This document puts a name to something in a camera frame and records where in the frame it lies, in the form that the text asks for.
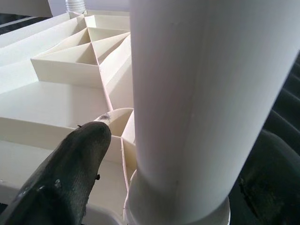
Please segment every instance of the vertical pipe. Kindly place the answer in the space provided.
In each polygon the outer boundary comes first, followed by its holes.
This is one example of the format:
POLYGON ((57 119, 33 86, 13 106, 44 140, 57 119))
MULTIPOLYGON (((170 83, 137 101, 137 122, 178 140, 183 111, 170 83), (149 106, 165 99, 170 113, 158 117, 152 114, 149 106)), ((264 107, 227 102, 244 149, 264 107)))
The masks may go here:
POLYGON ((128 223, 202 224, 228 196, 295 59, 300 1, 130 4, 138 169, 128 223))

